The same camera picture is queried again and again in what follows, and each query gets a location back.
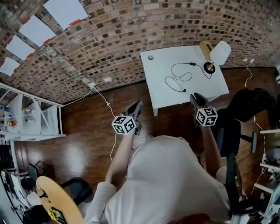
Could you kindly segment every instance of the wooden round table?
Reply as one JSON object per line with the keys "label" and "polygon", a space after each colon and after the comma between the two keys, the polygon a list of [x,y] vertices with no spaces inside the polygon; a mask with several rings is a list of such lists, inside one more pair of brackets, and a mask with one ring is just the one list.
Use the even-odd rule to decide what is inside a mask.
{"label": "wooden round table", "polygon": [[43,195],[43,191],[48,195],[47,198],[40,198],[43,207],[48,212],[52,207],[61,211],[67,224],[82,224],[83,217],[69,194],[51,178],[41,176],[36,181],[36,190],[38,196]]}

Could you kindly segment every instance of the sleeve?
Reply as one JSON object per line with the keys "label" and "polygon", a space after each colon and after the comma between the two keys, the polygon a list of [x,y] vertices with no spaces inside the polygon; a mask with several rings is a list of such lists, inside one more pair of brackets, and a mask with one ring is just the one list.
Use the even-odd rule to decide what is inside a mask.
{"label": "sleeve", "polygon": [[84,224],[100,224],[105,211],[106,203],[116,193],[116,188],[108,182],[97,185],[94,198],[87,210]]}
{"label": "sleeve", "polygon": [[218,169],[216,173],[216,180],[222,184],[225,184],[226,177],[227,177],[227,168],[225,166],[222,166],[220,169]]}

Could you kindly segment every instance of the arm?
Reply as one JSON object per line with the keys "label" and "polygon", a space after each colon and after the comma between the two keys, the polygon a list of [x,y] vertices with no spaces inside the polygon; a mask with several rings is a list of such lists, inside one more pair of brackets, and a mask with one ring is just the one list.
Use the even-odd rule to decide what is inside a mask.
{"label": "arm", "polygon": [[122,141],[105,177],[105,182],[113,184],[116,189],[120,189],[126,176],[134,133],[135,131],[132,130],[129,134],[122,137]]}
{"label": "arm", "polygon": [[210,127],[201,126],[205,151],[206,171],[216,178],[217,171],[222,167],[220,152]]}

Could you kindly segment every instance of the white lampshade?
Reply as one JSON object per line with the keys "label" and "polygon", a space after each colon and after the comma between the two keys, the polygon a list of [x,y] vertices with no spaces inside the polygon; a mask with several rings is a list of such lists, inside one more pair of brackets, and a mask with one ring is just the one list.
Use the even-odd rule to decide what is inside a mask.
{"label": "white lampshade", "polygon": [[231,52],[231,47],[225,41],[220,41],[213,50],[210,51],[210,58],[215,64],[223,65],[229,54]]}

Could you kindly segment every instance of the bottle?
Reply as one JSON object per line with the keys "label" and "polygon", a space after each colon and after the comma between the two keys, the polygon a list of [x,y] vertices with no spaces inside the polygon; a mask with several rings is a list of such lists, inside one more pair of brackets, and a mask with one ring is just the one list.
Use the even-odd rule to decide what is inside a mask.
{"label": "bottle", "polygon": [[0,107],[0,110],[6,111],[6,112],[10,112],[10,108],[9,107]]}
{"label": "bottle", "polygon": [[27,122],[27,123],[36,123],[36,121],[33,120],[33,119],[26,119],[25,122]]}
{"label": "bottle", "polygon": [[31,109],[31,108],[26,108],[25,111],[27,113],[32,113],[32,114],[35,114],[36,113],[36,110],[35,109]]}
{"label": "bottle", "polygon": [[11,127],[15,127],[17,126],[17,122],[16,121],[7,121],[7,126],[11,126]]}

